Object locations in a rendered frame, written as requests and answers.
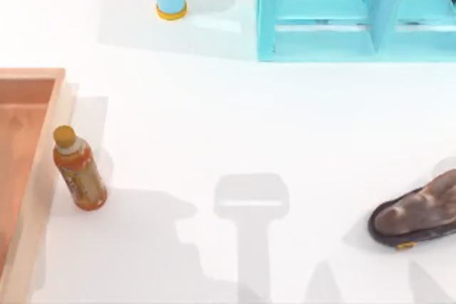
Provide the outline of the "light blue rack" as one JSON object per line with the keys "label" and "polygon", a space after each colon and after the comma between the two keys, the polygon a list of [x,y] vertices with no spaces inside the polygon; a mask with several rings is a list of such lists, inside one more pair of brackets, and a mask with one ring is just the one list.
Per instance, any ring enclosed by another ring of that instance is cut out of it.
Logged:
{"label": "light blue rack", "polygon": [[256,0],[261,61],[456,62],[456,0]]}

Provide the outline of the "orange bottle with yellow cap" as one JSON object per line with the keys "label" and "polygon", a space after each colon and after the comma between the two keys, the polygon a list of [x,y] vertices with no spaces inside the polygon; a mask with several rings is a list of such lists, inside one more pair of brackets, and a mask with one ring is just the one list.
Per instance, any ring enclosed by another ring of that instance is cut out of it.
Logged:
{"label": "orange bottle with yellow cap", "polygon": [[75,205],[84,211],[101,208],[108,198],[108,190],[88,142],[69,125],[58,126],[53,139],[53,161]]}

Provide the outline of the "shallow salmon-coloured box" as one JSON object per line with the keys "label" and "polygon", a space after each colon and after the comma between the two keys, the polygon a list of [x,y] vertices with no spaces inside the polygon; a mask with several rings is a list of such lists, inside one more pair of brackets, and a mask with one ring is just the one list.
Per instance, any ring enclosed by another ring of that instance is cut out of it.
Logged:
{"label": "shallow salmon-coloured box", "polygon": [[0,68],[0,304],[28,304],[56,183],[52,130],[73,107],[62,68]]}

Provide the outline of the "brown shoe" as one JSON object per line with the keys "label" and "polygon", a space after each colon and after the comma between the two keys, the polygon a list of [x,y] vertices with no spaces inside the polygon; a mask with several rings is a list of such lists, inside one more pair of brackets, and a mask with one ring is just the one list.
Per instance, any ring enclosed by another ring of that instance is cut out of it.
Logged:
{"label": "brown shoe", "polygon": [[456,169],[379,204],[367,228],[374,241],[397,250],[456,234]]}

